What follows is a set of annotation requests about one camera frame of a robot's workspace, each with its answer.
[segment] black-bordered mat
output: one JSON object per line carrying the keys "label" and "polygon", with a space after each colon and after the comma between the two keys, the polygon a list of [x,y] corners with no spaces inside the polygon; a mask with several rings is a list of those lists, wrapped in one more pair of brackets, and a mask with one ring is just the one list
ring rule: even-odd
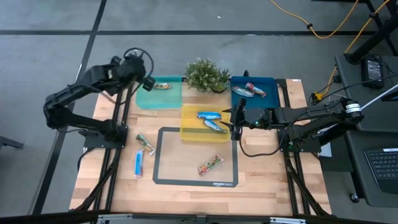
{"label": "black-bordered mat", "polygon": [[[219,154],[224,162],[199,176],[198,167]],[[180,128],[159,129],[153,180],[156,184],[235,187],[238,184],[236,141],[226,143],[188,142]]]}

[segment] plant pot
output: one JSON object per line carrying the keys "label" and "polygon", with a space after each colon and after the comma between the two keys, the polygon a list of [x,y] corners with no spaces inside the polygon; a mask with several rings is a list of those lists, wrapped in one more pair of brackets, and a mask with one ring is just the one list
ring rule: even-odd
{"label": "plant pot", "polygon": [[224,90],[215,90],[215,89],[211,88],[211,90],[213,91],[213,93],[220,94],[220,93],[224,92],[226,90],[226,88]]}

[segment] wrapped snack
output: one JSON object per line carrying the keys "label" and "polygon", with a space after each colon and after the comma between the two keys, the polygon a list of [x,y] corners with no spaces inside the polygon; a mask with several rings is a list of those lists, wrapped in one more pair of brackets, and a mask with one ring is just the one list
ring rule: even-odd
{"label": "wrapped snack", "polygon": [[215,157],[211,159],[211,161],[207,162],[205,165],[198,167],[198,172],[200,176],[205,175],[209,170],[217,166],[218,164],[224,161],[223,158],[219,154],[216,154]]}
{"label": "wrapped snack", "polygon": [[147,151],[150,156],[155,153],[156,149],[149,144],[149,142],[144,138],[143,135],[137,134],[136,139],[142,146],[144,146],[145,151]]}
{"label": "wrapped snack", "polygon": [[205,118],[205,119],[221,119],[221,114],[219,112],[213,111],[201,111],[197,112],[198,118]]}
{"label": "wrapped snack", "polygon": [[250,92],[249,90],[245,90],[244,88],[241,88],[239,86],[232,87],[232,91],[234,91],[235,93],[237,93],[239,95],[246,96],[246,97],[254,96],[253,92]]}
{"label": "wrapped snack", "polygon": [[159,83],[154,86],[154,89],[156,90],[169,90],[171,88],[172,86],[168,83]]}
{"label": "wrapped snack", "polygon": [[255,87],[252,83],[246,83],[246,88],[259,94],[261,97],[266,97],[267,93]]}
{"label": "wrapped snack", "polygon": [[134,171],[135,177],[142,177],[142,165],[144,163],[144,150],[140,149],[136,154],[136,170]]}
{"label": "wrapped snack", "polygon": [[222,133],[226,133],[226,130],[225,130],[225,129],[222,129],[220,126],[218,126],[218,125],[217,125],[216,123],[214,123],[212,120],[207,120],[207,119],[205,119],[204,124],[205,124],[206,126],[208,126],[209,128],[215,130],[215,131],[219,131],[219,132],[222,132]]}

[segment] yellow cable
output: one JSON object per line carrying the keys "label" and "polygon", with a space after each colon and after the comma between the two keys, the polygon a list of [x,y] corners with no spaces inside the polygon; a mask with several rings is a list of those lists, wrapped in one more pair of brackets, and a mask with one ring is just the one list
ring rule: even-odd
{"label": "yellow cable", "polygon": [[[380,7],[375,11],[375,13],[378,13],[380,11],[381,8],[383,8],[383,6],[385,6],[390,0],[385,1],[383,4],[380,5]],[[368,26],[368,24],[372,21],[372,18],[368,19],[368,21],[365,23],[365,25],[363,25],[362,29],[359,31],[358,35],[355,37],[355,39],[350,43],[350,45],[347,47],[347,49],[344,51],[344,54],[347,53],[351,47],[354,45],[354,43],[358,40],[359,36],[362,34],[363,30],[365,30],[365,28]],[[315,93],[316,95],[319,94],[320,96],[318,96],[318,99],[320,97],[320,99],[322,99],[322,97],[329,91],[329,87],[330,87],[330,83],[333,79],[333,76],[335,74],[335,72],[337,71],[337,68],[335,67],[335,69],[333,70],[333,72],[330,75],[329,78],[329,82],[328,82],[328,87],[326,88],[326,90],[323,93]]]}
{"label": "yellow cable", "polygon": [[[300,19],[300,20],[303,21],[306,25],[309,25],[309,24],[310,24],[309,22],[307,22],[307,21],[306,21],[305,19],[303,19],[302,17],[300,17],[300,16],[298,16],[298,15],[295,15],[295,14],[293,14],[293,13],[291,13],[291,12],[288,12],[288,11],[286,11],[285,9],[282,9],[278,4],[276,4],[276,2],[275,2],[274,0],[271,0],[271,2],[272,2],[278,9],[280,9],[282,12],[284,12],[284,13],[286,13],[286,14],[288,14],[288,15],[291,15],[291,16],[293,16],[293,17],[296,17],[297,19]],[[341,28],[341,26],[347,21],[347,19],[348,19],[349,16],[351,15],[351,13],[354,11],[355,6],[357,5],[358,2],[359,2],[359,0],[356,0],[356,1],[355,1],[353,7],[351,8],[351,10],[350,10],[349,13],[347,14],[347,16],[343,19],[343,22],[341,22],[340,25],[339,25],[339,26],[335,29],[335,31],[333,31],[331,34],[329,34],[329,35],[327,35],[327,36],[319,36],[319,35],[315,32],[315,30],[314,30],[312,27],[310,27],[310,30],[313,32],[313,34],[315,35],[315,37],[318,37],[319,39],[327,39],[327,38],[333,36],[333,34],[335,34],[335,33]]]}

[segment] plastic tray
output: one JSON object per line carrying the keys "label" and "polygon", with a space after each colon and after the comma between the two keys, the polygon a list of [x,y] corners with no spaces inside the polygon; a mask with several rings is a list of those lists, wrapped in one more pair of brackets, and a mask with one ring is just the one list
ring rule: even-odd
{"label": "plastic tray", "polygon": [[146,91],[138,89],[136,104],[144,110],[175,109],[182,106],[182,85],[181,76],[158,76],[155,78],[155,85],[158,83],[169,83],[172,88],[169,90]]}
{"label": "plastic tray", "polygon": [[245,97],[232,91],[231,89],[231,105],[239,103],[240,98],[246,99],[246,108],[278,108],[279,94],[277,84],[274,78],[264,77],[232,77],[231,87],[238,86],[246,88],[246,83],[251,82],[255,87],[260,88],[267,93],[266,97],[261,97],[257,93],[253,97]]}
{"label": "plastic tray", "polygon": [[[220,123],[220,121],[229,122],[229,113],[222,112],[228,108],[220,108],[215,106],[182,106],[181,112],[181,128],[180,135],[185,141],[199,141],[199,142],[227,142],[231,138],[229,129],[227,126]],[[220,119],[214,119],[213,121],[223,129],[227,130],[226,133],[214,131],[203,122],[204,119],[197,118],[197,112],[200,111],[216,111],[221,114]]]}

